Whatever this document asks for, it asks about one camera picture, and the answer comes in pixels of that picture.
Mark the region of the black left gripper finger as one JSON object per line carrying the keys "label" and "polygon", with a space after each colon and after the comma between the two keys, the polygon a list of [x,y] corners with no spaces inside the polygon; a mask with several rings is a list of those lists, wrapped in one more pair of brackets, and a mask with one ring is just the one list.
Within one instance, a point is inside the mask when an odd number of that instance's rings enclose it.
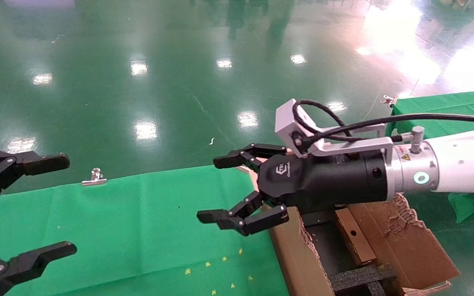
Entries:
{"label": "black left gripper finger", "polygon": [[52,261],[77,253],[77,246],[71,242],[60,242],[21,253],[8,261],[0,259],[0,296],[19,285],[42,276]]}
{"label": "black left gripper finger", "polygon": [[70,160],[64,153],[41,157],[34,151],[11,154],[0,150],[0,193],[22,176],[37,176],[69,167]]}

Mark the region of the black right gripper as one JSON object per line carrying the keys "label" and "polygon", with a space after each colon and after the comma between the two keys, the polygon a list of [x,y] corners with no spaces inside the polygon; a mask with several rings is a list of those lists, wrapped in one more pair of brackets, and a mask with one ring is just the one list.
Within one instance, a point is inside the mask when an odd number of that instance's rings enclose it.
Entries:
{"label": "black right gripper", "polygon": [[[230,210],[200,210],[197,219],[249,236],[289,221],[287,207],[301,214],[337,204],[364,204],[388,198],[383,155],[377,150],[329,157],[286,155],[285,146],[251,143],[215,157],[217,169],[245,166],[258,173],[258,190]],[[263,164],[259,159],[268,159]]]}

